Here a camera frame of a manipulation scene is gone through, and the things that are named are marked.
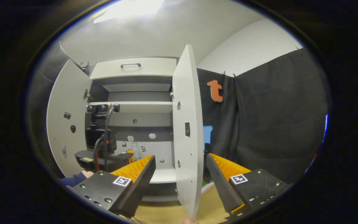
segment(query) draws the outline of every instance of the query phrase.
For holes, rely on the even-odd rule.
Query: open cabinet door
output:
[[[47,109],[47,133],[57,165],[66,177],[83,170],[74,154],[87,150],[85,143],[85,110],[92,80],[73,61],[68,60],[53,85]],[[70,119],[64,113],[70,113]]]
[[[178,199],[195,218],[203,180],[203,113],[193,48],[187,44],[172,77],[173,141]]]

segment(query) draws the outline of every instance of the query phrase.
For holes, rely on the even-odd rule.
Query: wooden floor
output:
[[[223,208],[216,187],[201,195],[200,205],[195,220],[203,223],[221,223],[229,216]],[[179,203],[141,203],[136,210],[135,218],[147,224],[181,224],[187,218]]]

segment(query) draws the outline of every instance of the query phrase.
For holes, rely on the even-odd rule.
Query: ceiling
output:
[[[264,17],[229,0],[165,0],[155,15],[81,23],[61,46],[77,63],[91,65],[134,56],[180,57],[192,44],[196,63],[227,38]]]

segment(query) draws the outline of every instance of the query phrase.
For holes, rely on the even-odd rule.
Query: metal handle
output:
[[[123,68],[124,65],[138,65],[139,67],[141,66],[140,63],[131,63],[131,64],[122,64],[122,65],[120,65],[120,67]]]

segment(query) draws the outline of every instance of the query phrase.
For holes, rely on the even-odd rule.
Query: plastic bottle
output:
[[[132,153],[133,153],[133,158],[135,159],[135,161],[141,159],[140,149],[138,148],[138,144],[136,142],[132,142]]]

